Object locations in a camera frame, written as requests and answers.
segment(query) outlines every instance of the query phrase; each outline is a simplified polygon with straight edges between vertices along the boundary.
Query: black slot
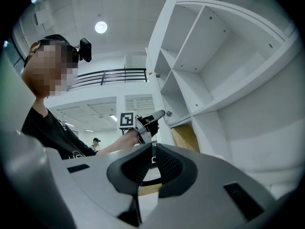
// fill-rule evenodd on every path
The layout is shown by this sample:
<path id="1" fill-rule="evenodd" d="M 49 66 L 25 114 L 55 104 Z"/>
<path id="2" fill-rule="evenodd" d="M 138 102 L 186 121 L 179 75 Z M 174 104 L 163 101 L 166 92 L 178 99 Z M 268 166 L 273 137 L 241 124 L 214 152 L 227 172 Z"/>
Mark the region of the black slot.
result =
<path id="1" fill-rule="evenodd" d="M 263 213 L 263 209 L 236 182 L 225 185 L 224 189 L 248 221 Z"/>
<path id="2" fill-rule="evenodd" d="M 90 166 L 89 166 L 89 165 L 83 164 L 83 165 L 79 165 L 79 166 L 69 167 L 69 168 L 67 168 L 67 169 L 68 169 L 68 171 L 69 171 L 70 173 L 73 173 L 73 172 L 80 171 L 80 170 L 84 170 L 84 169 L 87 169 L 87 168 L 90 168 Z"/>

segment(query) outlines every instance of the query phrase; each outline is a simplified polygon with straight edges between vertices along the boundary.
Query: forearm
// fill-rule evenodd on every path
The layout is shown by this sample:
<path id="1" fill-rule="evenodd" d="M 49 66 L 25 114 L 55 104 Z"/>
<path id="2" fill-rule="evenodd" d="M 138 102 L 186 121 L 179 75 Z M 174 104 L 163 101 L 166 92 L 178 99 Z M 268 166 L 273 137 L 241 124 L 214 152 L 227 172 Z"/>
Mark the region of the forearm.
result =
<path id="1" fill-rule="evenodd" d="M 127 149 L 133 147 L 137 143 L 139 143 L 138 132 L 135 130 L 131 130 L 128 133 L 120 136 L 119 139 L 116 140 L 113 144 L 98 151 L 96 155 L 104 155 L 118 150 Z"/>

